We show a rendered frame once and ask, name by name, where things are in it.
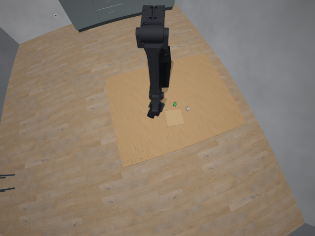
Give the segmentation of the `beige flat mat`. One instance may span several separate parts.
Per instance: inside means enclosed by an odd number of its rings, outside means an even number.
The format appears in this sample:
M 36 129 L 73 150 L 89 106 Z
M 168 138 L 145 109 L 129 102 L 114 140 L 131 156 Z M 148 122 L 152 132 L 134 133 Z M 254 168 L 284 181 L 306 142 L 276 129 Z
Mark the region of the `beige flat mat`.
M 167 126 L 184 124 L 181 108 L 165 111 Z

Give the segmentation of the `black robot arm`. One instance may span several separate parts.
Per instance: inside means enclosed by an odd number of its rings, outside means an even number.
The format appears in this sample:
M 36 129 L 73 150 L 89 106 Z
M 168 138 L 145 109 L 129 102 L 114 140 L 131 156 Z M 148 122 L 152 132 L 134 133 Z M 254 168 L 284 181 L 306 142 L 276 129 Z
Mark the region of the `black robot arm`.
M 164 28 L 164 16 L 165 5 L 143 5 L 141 25 L 135 30 L 137 47 L 144 48 L 148 59 L 149 99 L 152 100 L 147 114 L 149 118 L 154 118 L 160 114 L 160 101 L 164 97 L 159 83 L 160 58 L 169 56 L 167 50 L 169 28 Z

